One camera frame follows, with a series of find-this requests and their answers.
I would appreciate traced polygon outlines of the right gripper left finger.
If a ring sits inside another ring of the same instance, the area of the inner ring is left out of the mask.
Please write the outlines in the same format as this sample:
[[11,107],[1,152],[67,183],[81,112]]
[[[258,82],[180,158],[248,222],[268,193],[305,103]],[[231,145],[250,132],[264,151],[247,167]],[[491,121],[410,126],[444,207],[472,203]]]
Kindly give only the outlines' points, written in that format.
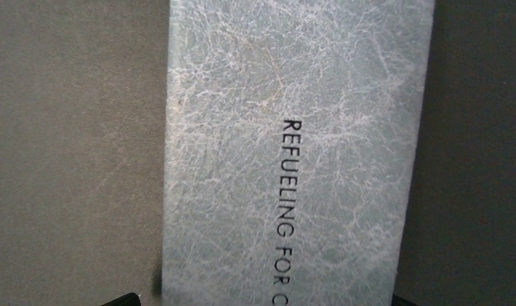
[[141,306],[140,297],[136,293],[127,293],[102,306]]

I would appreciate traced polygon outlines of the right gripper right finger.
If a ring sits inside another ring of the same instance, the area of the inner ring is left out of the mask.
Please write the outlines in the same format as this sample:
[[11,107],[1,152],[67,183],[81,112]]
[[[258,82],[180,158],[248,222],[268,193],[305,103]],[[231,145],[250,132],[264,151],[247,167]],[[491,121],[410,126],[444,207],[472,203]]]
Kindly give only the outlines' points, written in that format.
[[409,300],[401,298],[400,296],[393,295],[392,306],[418,306],[418,305]]

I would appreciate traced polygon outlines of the blue-grey glasses case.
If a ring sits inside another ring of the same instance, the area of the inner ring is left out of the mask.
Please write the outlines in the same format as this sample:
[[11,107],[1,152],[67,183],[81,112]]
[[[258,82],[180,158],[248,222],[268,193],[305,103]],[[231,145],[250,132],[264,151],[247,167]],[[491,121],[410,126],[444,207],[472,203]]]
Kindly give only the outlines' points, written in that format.
[[163,305],[390,305],[434,1],[171,1]]

